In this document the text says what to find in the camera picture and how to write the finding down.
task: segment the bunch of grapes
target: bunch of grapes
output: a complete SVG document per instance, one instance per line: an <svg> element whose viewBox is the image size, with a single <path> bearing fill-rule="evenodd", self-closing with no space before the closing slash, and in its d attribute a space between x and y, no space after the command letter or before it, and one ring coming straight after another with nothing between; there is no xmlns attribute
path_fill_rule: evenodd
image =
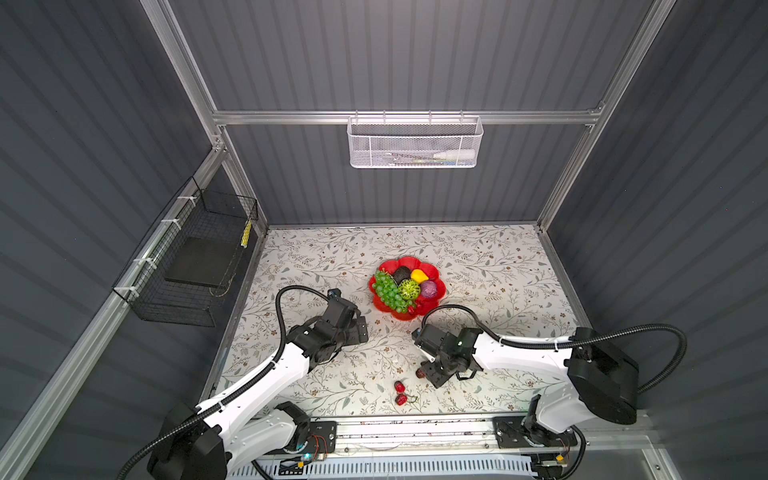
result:
<svg viewBox="0 0 768 480"><path fill-rule="evenodd" d="M384 302L384 305L387 305L397 313L407 313L408 307L415 305L413 300L402 298L392 275L379 270L374 277L376 278L376 283L373 284L373 288L376 289L376 295Z"/></svg>

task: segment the corrugated wall panel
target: corrugated wall panel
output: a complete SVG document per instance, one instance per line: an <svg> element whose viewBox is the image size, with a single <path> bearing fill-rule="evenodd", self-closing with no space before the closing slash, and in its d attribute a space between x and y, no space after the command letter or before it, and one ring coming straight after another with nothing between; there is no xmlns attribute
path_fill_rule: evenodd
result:
<svg viewBox="0 0 768 480"><path fill-rule="evenodd" d="M0 131L5 442L210 143L133 0L0 3ZM137 448L161 423L158 398L195 400L222 330L129 316L43 458L61 443L88 452L88 432L101 450L110 435ZM108 406L122 410L99 416Z"/></svg>
<svg viewBox="0 0 768 480"><path fill-rule="evenodd" d="M570 110L650 0L171 4L222 110Z"/></svg>
<svg viewBox="0 0 768 480"><path fill-rule="evenodd" d="M641 397L685 479L763 474L767 22L765 1L679 0L550 231L598 329L686 330ZM644 378L673 351L626 348Z"/></svg>
<svg viewBox="0 0 768 480"><path fill-rule="evenodd" d="M584 128L489 125L478 166L356 169L342 126L228 127L270 223L536 220Z"/></svg>

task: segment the flower-shaped red bowl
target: flower-shaped red bowl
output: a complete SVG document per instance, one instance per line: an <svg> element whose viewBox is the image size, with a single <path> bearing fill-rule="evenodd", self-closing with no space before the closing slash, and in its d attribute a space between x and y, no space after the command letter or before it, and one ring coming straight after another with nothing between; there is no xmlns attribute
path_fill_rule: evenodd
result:
<svg viewBox="0 0 768 480"><path fill-rule="evenodd" d="M429 263L423 263L415 257L403 257L400 260L387 260L386 262L379 265L379 270L384 270L388 274L392 275L394 274L395 270L401 266L407 266L410 270L416 270L418 268L424 272L424 274L428 276L430 280L433 280L437 284L437 295L435 295L434 298L426 299L419 295L419 298L415 300L416 313L397 313L385 305L379 296L376 295L376 289L373 288L373 284L376 283L375 276L371 276L371 280L368 281L368 290L373 293L373 305L376 306L376 309L382 312L391 313L392 316L398 320L402 320L403 322L410 322L417 316L426 315L429 310L432 310L440 304L440 299L445 296L445 284L442 282L442 280L440 280L440 272L435 268L435 266L430 265Z"/></svg>

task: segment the table surface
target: table surface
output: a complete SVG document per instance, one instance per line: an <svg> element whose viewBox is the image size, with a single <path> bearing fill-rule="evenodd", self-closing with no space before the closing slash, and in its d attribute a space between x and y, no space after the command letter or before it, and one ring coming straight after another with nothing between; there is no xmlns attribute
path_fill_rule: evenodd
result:
<svg viewBox="0 0 768 480"><path fill-rule="evenodd" d="M479 372L464 382L454 378L440 389L417 379L424 357L410 334L420 317L401 322L379 312L368 291L382 261L408 255L439 269L448 289L441 303L472 308L497 333L560 336L575 329L571 306L530 225L271 230L217 390L275 350L274 295L295 283L320 291L341 289L365 315L370 337L366 344L345 347L266 409L290 400L313 416L521 411L538 389L557 385L518 370ZM311 293L283 296L288 329L324 309L322 299ZM472 326L466 313L450 310L431 316L430 323L453 333ZM405 383L411 397L404 406L394 403L396 380Z"/></svg>

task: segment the yellow fruit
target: yellow fruit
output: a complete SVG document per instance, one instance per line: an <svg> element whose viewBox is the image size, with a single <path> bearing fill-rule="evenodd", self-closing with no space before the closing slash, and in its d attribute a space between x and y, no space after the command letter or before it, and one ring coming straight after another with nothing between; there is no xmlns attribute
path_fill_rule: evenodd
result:
<svg viewBox="0 0 768 480"><path fill-rule="evenodd" d="M429 280L429 277L426 273L422 272L418 268L416 270L413 270L411 272L411 280L413 280L416 283L421 283L425 280Z"/></svg>

